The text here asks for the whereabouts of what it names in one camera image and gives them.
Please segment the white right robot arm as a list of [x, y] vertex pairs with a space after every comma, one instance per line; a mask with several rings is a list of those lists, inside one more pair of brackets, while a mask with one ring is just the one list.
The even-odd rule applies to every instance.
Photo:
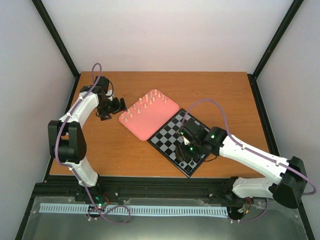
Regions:
[[237, 197], [270, 198], [286, 208], [299, 207], [307, 185], [306, 169], [300, 158], [272, 155], [247, 145], [225, 129], [215, 126], [207, 130], [191, 119], [177, 133], [183, 139], [175, 151], [180, 162], [213, 154], [239, 162], [263, 175], [250, 179], [235, 177], [231, 181], [231, 191]]

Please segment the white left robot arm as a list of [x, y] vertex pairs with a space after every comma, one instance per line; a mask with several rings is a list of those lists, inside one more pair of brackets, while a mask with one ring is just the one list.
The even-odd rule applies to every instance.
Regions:
[[99, 175], [86, 157], [87, 143], [82, 128], [94, 111], [101, 121], [107, 121], [126, 110], [125, 100], [115, 97], [114, 89], [109, 86], [113, 84], [108, 78], [97, 76], [93, 85], [81, 88], [65, 115], [48, 123], [50, 155], [75, 175], [79, 185], [88, 187], [86, 195], [95, 202], [103, 198], [104, 188], [97, 184]]

